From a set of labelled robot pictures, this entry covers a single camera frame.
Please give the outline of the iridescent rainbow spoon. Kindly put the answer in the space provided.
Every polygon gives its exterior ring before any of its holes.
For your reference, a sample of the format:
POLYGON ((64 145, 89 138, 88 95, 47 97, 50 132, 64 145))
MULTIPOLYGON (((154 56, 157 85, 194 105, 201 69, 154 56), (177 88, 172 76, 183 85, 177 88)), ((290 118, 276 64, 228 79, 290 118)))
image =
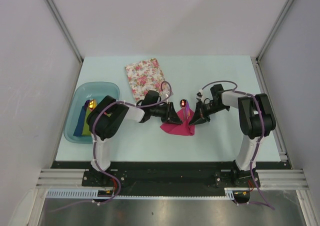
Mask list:
POLYGON ((183 120, 186 121, 188 119, 188 102, 186 99, 180 101, 180 107, 182 109, 183 120))

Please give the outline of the magenta paper napkin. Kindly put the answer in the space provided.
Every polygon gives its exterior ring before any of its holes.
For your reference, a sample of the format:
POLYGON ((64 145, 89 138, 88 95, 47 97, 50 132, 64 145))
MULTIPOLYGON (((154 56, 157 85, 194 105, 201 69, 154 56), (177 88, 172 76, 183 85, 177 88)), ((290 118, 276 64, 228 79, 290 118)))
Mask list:
POLYGON ((193 136, 195 134, 195 126, 189 125, 192 117, 194 116, 194 111, 189 110, 187 114, 187 119, 184 116, 184 110, 181 109, 177 112, 177 115, 182 121, 182 124, 170 124, 163 123, 160 128, 167 134, 178 135, 178 136, 193 136))

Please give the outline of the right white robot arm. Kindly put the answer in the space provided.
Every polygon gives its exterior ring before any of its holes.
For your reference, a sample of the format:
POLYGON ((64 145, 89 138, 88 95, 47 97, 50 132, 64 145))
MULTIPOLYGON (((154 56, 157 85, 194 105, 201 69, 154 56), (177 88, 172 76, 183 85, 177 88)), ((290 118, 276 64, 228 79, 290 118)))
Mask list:
POLYGON ((223 110, 238 110, 239 126, 243 133, 240 151, 234 161, 236 171, 230 174, 231 182, 242 187, 249 180, 247 172, 256 167, 256 159, 264 139, 276 128, 276 119, 265 93, 250 94, 234 89, 226 90, 222 84, 210 88, 212 100, 206 103, 203 90, 196 95, 195 112, 189 125, 208 123, 210 115, 223 110))

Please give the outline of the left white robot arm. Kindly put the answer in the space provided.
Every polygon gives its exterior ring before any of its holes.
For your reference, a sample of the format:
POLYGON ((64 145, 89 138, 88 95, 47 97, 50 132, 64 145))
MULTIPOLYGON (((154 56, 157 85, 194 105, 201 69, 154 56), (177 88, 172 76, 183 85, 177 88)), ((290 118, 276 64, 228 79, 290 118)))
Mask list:
POLYGON ((122 122, 132 120, 145 123, 151 117, 159 117, 162 123, 181 125, 183 122, 174 109, 172 102, 161 100, 157 91, 149 90, 144 99, 137 104, 117 101, 107 95, 88 115, 86 123, 89 126, 93 142, 93 159, 91 166, 96 170, 93 180, 100 186, 110 182, 111 174, 107 169, 111 165, 111 139, 120 128, 122 122))

